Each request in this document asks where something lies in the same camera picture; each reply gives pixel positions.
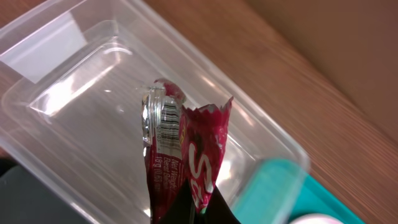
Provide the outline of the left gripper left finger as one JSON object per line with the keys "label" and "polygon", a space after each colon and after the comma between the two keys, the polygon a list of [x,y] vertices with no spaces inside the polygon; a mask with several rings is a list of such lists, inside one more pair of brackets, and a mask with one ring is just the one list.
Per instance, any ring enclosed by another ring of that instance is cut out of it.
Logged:
{"label": "left gripper left finger", "polygon": [[173,204],[159,224],[195,224],[195,206],[188,180],[182,184]]}

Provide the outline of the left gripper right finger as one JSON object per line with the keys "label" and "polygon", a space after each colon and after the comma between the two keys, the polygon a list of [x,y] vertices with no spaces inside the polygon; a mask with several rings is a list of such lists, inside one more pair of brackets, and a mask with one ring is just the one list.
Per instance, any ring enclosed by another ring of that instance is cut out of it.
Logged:
{"label": "left gripper right finger", "polygon": [[203,222],[204,224],[240,224],[217,187],[215,187],[203,215]]}

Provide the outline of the red snack wrapper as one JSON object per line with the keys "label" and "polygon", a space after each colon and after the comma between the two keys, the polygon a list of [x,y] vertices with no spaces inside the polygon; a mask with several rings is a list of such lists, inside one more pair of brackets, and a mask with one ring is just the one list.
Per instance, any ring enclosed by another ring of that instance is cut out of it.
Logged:
{"label": "red snack wrapper", "polygon": [[165,217],[183,184],[193,199],[191,219],[206,213],[216,188],[233,101],[190,109],[186,99],[165,78],[144,88],[142,132],[152,223]]}

